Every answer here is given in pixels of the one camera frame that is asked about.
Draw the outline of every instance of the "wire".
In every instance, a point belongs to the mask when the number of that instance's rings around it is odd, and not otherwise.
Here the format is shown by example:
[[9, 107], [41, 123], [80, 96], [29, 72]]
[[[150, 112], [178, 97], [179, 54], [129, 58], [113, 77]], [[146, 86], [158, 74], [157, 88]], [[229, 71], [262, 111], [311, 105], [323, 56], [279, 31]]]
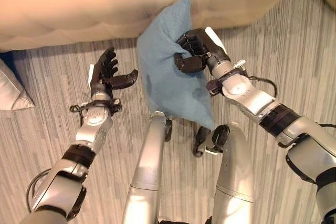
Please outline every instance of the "wire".
[[336, 129], [336, 125], [335, 124], [331, 124], [331, 123], [320, 123], [321, 127], [331, 127], [331, 128], [335, 128]]
[[31, 188], [33, 187], [33, 191], [32, 191], [32, 194], [31, 194], [31, 198], [33, 198], [34, 194], [35, 194], [35, 186], [36, 186], [36, 183], [41, 179], [43, 178], [44, 176], [46, 176], [49, 171], [51, 169], [46, 169], [44, 170], [43, 172], [40, 172], [39, 174], [37, 174], [35, 176], [35, 178], [33, 178], [31, 180], [31, 182], [29, 183], [28, 187], [27, 187], [27, 190], [26, 190], [26, 205], [27, 205], [27, 208], [28, 208], [28, 211], [31, 212], [31, 208], [30, 208], [30, 205], [29, 205], [29, 192], [31, 190]]
[[78, 105], [71, 105], [69, 110], [72, 113], [78, 113], [79, 114], [79, 122], [80, 122], [80, 126], [82, 126], [84, 124], [84, 116], [83, 116], [83, 110], [86, 109], [86, 106], [78, 106]]
[[251, 81], [256, 80], [256, 81], [261, 81], [261, 82], [266, 82], [266, 83], [271, 84], [274, 88], [274, 97], [277, 97], [278, 88], [277, 88], [277, 85], [273, 81], [266, 79], [266, 78], [257, 77], [257, 76], [249, 76], [248, 79], [250, 79]]

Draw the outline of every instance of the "blue fabric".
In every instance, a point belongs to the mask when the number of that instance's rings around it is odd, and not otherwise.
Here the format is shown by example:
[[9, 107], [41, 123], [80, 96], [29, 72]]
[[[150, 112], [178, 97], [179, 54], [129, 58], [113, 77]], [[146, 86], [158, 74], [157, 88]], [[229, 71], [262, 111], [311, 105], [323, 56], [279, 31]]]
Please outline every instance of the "blue fabric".
[[178, 116], [214, 129], [211, 97], [203, 72], [185, 74], [174, 64], [174, 54], [190, 53], [176, 44], [192, 29], [190, 0], [166, 7], [138, 39], [138, 59], [151, 111]]
[[16, 70], [16, 67], [14, 65], [14, 54], [12, 51], [9, 52], [3, 52], [0, 54], [0, 59], [3, 60], [3, 62], [8, 66], [8, 68], [13, 72], [18, 82], [22, 85], [22, 79], [19, 75], [19, 73]]

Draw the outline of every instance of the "gray carpet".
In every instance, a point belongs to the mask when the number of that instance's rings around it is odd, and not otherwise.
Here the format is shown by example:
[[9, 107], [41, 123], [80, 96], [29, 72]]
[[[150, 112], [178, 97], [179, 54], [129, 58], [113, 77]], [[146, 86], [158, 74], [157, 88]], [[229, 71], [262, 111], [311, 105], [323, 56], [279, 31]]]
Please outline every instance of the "gray carpet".
[[[278, 84], [285, 105], [317, 122], [336, 123], [336, 14], [323, 0], [282, 0], [250, 26], [217, 32], [233, 61], [246, 59], [250, 74]], [[30, 180], [74, 140], [79, 120], [68, 108], [89, 100], [88, 66], [111, 45], [120, 72], [138, 67], [134, 39], [15, 52], [15, 65], [36, 107], [0, 111], [0, 223], [18, 223], [27, 214]], [[267, 84], [256, 86], [272, 93]], [[149, 110], [141, 80], [115, 96], [123, 111], [113, 117], [85, 181], [86, 200], [71, 223], [121, 222]], [[318, 223], [316, 187], [290, 170], [286, 150], [223, 97], [213, 99], [213, 111], [216, 123], [239, 122], [248, 138], [257, 198], [254, 223]], [[193, 157], [196, 130], [197, 125], [174, 119], [172, 140], [165, 144], [160, 215], [167, 219], [204, 223], [212, 214], [221, 156]]]

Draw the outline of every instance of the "pillow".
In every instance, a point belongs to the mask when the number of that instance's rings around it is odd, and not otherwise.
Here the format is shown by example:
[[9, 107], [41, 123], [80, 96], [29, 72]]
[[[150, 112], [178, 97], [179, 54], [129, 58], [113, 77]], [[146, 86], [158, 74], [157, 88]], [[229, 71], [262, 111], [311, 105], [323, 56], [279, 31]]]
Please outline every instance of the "pillow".
[[166, 7], [138, 39], [138, 60], [151, 111], [159, 110], [213, 130], [211, 96], [204, 73], [182, 73], [174, 54], [190, 53], [176, 43], [192, 29], [190, 0], [178, 0]]
[[0, 110], [19, 110], [34, 107], [26, 90], [0, 59]]

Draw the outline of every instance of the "white pillowcase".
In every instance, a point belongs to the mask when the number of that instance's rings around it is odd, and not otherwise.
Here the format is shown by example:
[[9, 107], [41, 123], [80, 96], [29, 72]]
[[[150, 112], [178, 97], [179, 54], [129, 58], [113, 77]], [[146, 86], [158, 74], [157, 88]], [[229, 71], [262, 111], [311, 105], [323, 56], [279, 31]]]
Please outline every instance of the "white pillowcase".
[[26, 90], [0, 59], [0, 110], [19, 110], [31, 107], [34, 107], [34, 104]]

